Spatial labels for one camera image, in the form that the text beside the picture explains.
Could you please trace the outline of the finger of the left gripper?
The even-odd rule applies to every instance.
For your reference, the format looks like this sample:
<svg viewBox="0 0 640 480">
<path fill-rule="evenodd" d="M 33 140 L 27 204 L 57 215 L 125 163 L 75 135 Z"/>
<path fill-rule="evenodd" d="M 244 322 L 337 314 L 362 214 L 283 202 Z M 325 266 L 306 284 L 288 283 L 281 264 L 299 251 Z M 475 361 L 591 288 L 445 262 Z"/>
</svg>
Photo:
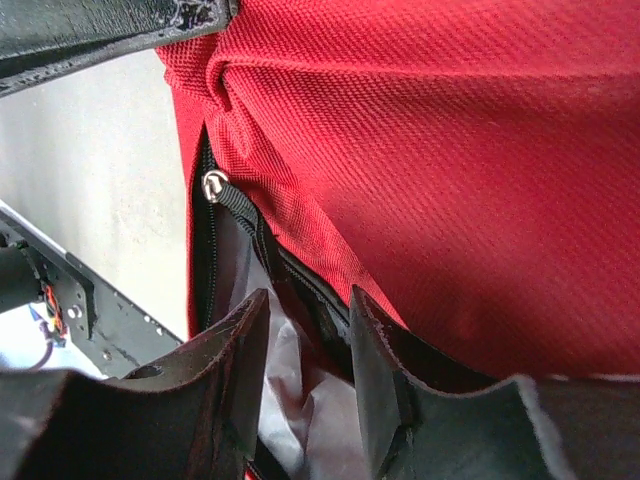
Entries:
<svg viewBox="0 0 640 480">
<path fill-rule="evenodd" d="M 228 0 L 5 0 L 1 95 L 130 53 L 225 30 Z"/>
</svg>

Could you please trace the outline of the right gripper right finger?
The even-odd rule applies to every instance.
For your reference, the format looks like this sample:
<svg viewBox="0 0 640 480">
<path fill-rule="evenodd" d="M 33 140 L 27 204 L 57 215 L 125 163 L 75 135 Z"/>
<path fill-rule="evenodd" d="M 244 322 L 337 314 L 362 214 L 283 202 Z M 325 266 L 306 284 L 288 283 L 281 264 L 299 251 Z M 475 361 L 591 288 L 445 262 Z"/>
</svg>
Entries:
<svg viewBox="0 0 640 480">
<path fill-rule="evenodd" d="M 363 448 L 375 479 L 635 479 L 634 377 L 496 380 L 397 325 L 362 289 L 350 306 Z"/>
</svg>

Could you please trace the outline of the red student backpack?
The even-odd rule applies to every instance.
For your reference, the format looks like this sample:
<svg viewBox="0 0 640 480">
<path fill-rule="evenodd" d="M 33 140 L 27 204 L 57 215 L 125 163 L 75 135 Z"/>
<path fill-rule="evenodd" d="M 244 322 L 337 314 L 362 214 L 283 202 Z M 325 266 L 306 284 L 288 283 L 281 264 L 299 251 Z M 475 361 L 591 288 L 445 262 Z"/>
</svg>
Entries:
<svg viewBox="0 0 640 480">
<path fill-rule="evenodd" d="M 496 380 L 639 382 L 635 1 L 237 1 L 158 51 L 198 336 L 258 289 L 241 479 L 375 479 L 350 306 Z"/>
</svg>

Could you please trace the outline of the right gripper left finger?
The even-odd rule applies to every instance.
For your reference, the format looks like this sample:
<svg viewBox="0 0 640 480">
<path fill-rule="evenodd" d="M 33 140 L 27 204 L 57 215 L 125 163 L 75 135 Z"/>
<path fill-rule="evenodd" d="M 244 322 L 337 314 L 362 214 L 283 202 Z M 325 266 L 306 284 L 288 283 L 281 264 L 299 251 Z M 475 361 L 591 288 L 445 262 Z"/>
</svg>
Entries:
<svg viewBox="0 0 640 480">
<path fill-rule="evenodd" d="M 269 296 L 122 379 L 1 377 L 5 479 L 241 479 L 254 457 Z"/>
</svg>

